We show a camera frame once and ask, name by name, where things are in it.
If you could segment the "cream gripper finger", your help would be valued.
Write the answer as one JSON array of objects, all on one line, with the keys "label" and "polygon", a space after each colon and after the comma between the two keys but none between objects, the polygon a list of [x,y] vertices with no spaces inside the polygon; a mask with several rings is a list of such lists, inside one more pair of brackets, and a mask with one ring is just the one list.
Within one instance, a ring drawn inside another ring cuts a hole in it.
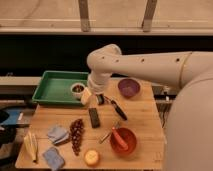
[{"label": "cream gripper finger", "polygon": [[82,93],[82,96],[81,96],[81,103],[83,105],[86,105],[89,102],[89,99],[90,99],[91,95],[92,95],[92,93],[90,92],[89,88],[86,87],[83,90],[83,93]]},{"label": "cream gripper finger", "polygon": [[90,107],[90,108],[97,108],[97,107],[98,107],[97,95],[92,95],[92,97],[91,97],[91,99],[90,99],[89,107]]}]

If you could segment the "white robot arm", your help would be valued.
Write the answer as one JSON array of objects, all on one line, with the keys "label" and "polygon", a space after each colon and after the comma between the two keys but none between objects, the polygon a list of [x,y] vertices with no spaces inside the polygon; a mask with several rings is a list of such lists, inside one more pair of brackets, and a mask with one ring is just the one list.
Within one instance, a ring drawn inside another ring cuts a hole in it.
[{"label": "white robot arm", "polygon": [[213,171],[213,52],[124,55],[115,44],[90,52],[87,84],[101,94],[113,74],[176,92],[166,123],[162,171]]}]

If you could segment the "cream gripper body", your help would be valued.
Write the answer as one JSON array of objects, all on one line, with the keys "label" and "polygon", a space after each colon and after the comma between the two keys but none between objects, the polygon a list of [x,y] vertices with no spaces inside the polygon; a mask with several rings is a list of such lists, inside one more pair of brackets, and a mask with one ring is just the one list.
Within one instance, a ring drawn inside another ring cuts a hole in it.
[{"label": "cream gripper body", "polygon": [[88,76],[87,86],[93,94],[103,94],[107,83],[96,83],[91,75]]}]

